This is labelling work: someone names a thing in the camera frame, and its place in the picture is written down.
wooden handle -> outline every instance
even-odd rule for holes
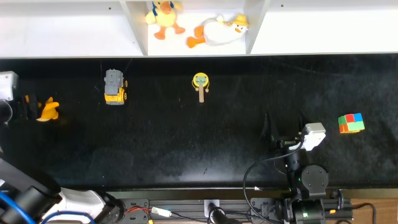
[[[200,84],[199,86],[199,103],[204,103],[205,102],[205,94],[203,92],[203,85]]]

white duck plush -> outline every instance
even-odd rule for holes
[[[208,19],[202,26],[195,28],[195,37],[188,37],[187,45],[194,48],[197,44],[223,45],[240,39],[248,30],[246,16],[239,14],[232,22],[225,22],[223,16]]]

blue square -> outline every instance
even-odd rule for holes
[[[363,121],[362,120],[362,115],[360,113],[354,114],[354,120],[355,120],[355,122]]]

wooden floor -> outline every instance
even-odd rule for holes
[[[398,198],[384,199],[352,199],[353,205],[361,203],[372,203],[376,208],[377,224],[396,224],[398,223]],[[354,220],[349,220],[352,224],[372,224],[373,212],[369,206],[354,210]]]

blue scarf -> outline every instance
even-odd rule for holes
[[[152,12],[154,13],[155,16],[157,16],[157,12],[155,10],[155,9],[157,9],[157,7],[156,7],[154,2],[152,2],[152,5],[153,5]],[[172,2],[170,2],[170,6],[171,6],[172,9],[174,8],[174,4]]]

